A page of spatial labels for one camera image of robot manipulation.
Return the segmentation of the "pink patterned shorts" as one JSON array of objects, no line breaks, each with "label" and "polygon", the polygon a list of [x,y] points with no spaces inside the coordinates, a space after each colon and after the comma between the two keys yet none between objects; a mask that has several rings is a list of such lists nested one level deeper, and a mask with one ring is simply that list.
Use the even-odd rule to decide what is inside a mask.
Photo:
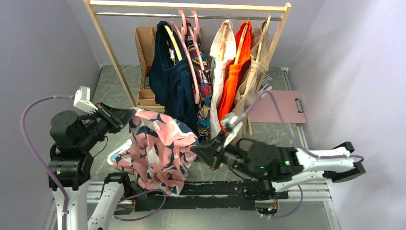
[{"label": "pink patterned shorts", "polygon": [[132,174],[143,189],[179,195],[197,157],[190,148],[199,144],[198,137],[169,115],[134,109],[129,121],[130,149],[117,156],[113,167]]}]

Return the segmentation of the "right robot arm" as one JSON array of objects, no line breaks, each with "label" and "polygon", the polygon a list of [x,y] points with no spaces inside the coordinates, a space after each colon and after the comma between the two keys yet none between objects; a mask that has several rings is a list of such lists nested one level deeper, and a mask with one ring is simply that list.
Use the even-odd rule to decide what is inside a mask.
[{"label": "right robot arm", "polygon": [[351,142],[329,150],[308,151],[250,138],[226,144],[224,133],[220,133],[204,144],[191,147],[191,151],[211,170],[223,164],[251,178],[246,196],[253,199],[270,199],[312,181],[347,182],[366,173],[362,157],[352,154]]}]

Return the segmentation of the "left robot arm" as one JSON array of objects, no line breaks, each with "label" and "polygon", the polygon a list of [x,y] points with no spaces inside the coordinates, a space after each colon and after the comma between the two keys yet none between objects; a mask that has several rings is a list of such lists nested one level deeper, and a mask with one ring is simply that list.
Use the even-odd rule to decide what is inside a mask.
[{"label": "left robot arm", "polygon": [[108,229],[120,199],[131,196],[133,186],[125,172],[113,172],[104,179],[98,204],[88,217],[87,195],[94,157],[90,150],[104,140],[107,133],[121,131],[135,114],[134,109],[116,109],[96,103],[96,111],[79,116],[66,110],[51,120],[50,135],[54,145],[50,150],[48,165],[59,180],[50,178],[57,222],[60,230]]}]

